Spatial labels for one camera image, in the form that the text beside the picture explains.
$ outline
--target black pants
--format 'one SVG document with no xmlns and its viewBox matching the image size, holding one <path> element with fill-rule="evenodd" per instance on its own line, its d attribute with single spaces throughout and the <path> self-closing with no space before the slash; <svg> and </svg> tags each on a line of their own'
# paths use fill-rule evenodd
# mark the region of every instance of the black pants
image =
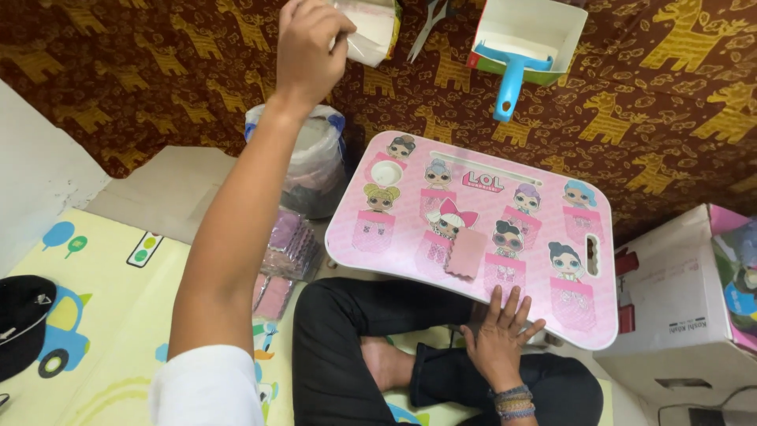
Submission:
<svg viewBox="0 0 757 426">
<path fill-rule="evenodd" d="M 396 424 L 360 351 L 360 337 L 465 324 L 466 297 L 409 280 L 328 278 L 302 291 L 294 310 L 294 423 Z M 553 354 L 522 357 L 520 374 L 534 394 L 540 426 L 596 426 L 603 407 L 597 379 L 579 361 Z M 454 402 L 482 411 L 465 424 L 499 425 L 489 385 L 464 349 L 418 344 L 410 402 Z"/>
</svg>

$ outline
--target l.o.l. surprise logo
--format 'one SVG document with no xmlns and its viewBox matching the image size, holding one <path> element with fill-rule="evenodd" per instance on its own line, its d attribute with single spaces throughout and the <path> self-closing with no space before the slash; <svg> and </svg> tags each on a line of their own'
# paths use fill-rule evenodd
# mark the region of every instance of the l.o.l. surprise logo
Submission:
<svg viewBox="0 0 757 426">
<path fill-rule="evenodd" d="M 474 171 L 470 171 L 463 176 L 463 185 L 479 188 L 480 190 L 489 191 L 491 193 L 499 193 L 505 189 L 504 186 L 500 185 L 500 178 L 498 176 L 491 176 L 484 173 L 481 176 L 476 177 Z"/>
</svg>

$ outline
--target hand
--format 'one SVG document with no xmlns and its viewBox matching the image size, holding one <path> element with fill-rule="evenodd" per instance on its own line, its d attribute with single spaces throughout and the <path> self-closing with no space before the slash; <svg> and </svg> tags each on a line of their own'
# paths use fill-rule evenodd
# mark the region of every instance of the hand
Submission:
<svg viewBox="0 0 757 426">
<path fill-rule="evenodd" d="M 289 0 L 279 14 L 274 96 L 289 111 L 306 117 L 344 75 L 347 34 L 356 30 L 352 21 L 322 0 Z"/>
<path fill-rule="evenodd" d="M 478 337 L 473 337 L 470 328 L 461 327 L 468 346 L 468 356 L 495 393 L 523 385 L 519 372 L 522 347 L 547 324 L 540 319 L 520 332 L 531 309 L 531 297 L 526 296 L 516 312 L 519 295 L 520 287 L 513 287 L 505 309 L 500 309 L 502 287 L 496 286 L 491 293 L 489 311 L 478 331 Z"/>
</svg>

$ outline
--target blue squeegee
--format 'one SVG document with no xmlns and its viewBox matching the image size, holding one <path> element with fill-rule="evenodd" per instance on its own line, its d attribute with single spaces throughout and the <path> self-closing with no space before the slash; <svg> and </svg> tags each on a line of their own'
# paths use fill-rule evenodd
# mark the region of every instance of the blue squeegee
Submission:
<svg viewBox="0 0 757 426">
<path fill-rule="evenodd" d="M 497 104 L 494 106 L 494 119 L 510 121 L 512 112 L 516 109 L 520 86 L 523 84 L 523 70 L 528 67 L 535 71 L 549 71 L 552 67 L 552 57 L 546 61 L 533 59 L 517 53 L 502 52 L 484 45 L 485 40 L 478 42 L 474 52 L 495 61 L 507 64 L 505 75 L 502 76 L 500 93 L 497 95 Z"/>
</svg>

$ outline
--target white wall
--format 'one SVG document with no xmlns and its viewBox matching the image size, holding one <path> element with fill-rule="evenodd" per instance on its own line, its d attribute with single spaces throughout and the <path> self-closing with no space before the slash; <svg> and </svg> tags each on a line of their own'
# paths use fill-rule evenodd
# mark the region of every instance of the white wall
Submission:
<svg viewBox="0 0 757 426">
<path fill-rule="evenodd" d="M 69 208 L 111 178 L 63 130 L 0 81 L 0 277 Z"/>
</svg>

